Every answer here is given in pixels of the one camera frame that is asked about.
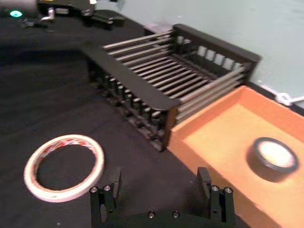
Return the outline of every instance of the orange tray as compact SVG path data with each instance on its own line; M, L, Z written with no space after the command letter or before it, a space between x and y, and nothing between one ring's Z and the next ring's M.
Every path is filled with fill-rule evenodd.
M279 183L248 166L254 140L288 145L299 168ZM208 167L213 183L234 189L236 213L253 228L304 227L304 118L242 86L172 130L169 150L195 173Z

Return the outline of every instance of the black dish rack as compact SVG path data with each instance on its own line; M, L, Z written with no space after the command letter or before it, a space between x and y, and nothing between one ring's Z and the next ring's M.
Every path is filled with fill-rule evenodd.
M164 150L171 129L245 85L260 56L188 26L103 47L86 43L89 79Z

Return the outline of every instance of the black table surface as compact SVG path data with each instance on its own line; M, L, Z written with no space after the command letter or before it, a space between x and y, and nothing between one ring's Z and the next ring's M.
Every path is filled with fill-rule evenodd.
M0 226L10 228L88 228L89 194L64 203L35 198L23 181L31 154L66 134L92 137L102 146L104 186L121 167L119 214L149 210L202 210L196 176L169 151L159 153L92 88L86 61L77 47L105 45L143 35L127 20L123 28L86 28L78 19L58 18L54 33L22 29L14 19L0 20ZM38 170L39 182L61 190L81 182L94 164L80 146L50 154ZM244 227L237 220L237 227Z

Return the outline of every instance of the electrical tape roll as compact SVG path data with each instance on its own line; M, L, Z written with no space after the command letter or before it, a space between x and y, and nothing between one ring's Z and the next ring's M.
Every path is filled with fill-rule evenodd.
M299 166L296 154L287 145L268 137L254 141L247 162L256 175L270 182L283 181Z
M37 182L37 170L40 163L55 149L66 145L81 145L93 152L95 164L91 173L83 182L69 189L50 190L42 187ZM28 190L40 200L54 203L70 201L82 196L96 185L103 173L104 162L104 152L95 140L83 135L65 135L48 141L32 154L24 169L24 182Z

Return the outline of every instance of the green light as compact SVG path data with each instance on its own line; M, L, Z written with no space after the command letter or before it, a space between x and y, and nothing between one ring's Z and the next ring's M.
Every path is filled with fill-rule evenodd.
M21 13L20 11L14 10L14 11L12 11L12 12L10 13L10 15L11 15L12 17L19 18L19 17L22 16L22 13Z

